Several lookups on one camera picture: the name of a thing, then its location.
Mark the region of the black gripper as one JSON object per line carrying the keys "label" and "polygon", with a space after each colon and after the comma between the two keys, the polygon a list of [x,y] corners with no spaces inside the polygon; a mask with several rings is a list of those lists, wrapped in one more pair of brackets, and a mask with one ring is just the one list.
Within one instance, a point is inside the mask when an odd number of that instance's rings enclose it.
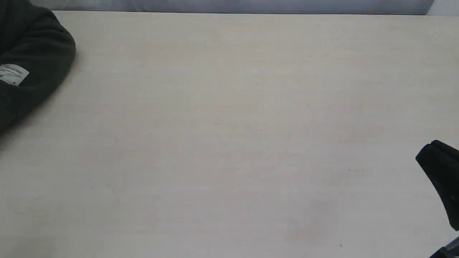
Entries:
{"label": "black gripper", "polygon": [[415,157],[443,203],[450,226],[459,230],[459,151],[438,139]]}

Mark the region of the dark green sleeved forearm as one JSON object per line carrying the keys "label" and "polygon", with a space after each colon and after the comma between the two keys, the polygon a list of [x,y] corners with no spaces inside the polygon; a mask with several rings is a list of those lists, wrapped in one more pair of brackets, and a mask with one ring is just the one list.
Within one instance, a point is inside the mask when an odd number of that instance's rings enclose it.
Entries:
{"label": "dark green sleeved forearm", "polygon": [[0,126],[4,132],[64,81],[74,63],[76,45],[51,10],[28,0],[2,0],[0,14]]}

